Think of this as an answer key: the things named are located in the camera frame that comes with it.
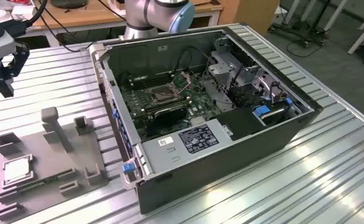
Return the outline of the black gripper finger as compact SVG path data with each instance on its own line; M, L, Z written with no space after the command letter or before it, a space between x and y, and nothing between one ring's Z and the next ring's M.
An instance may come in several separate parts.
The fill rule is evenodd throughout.
M0 93L4 98L13 97L10 86L13 78L20 74L21 68L29 56L29 48L24 43L16 43L16 50L12 53L13 61L9 67L0 68Z

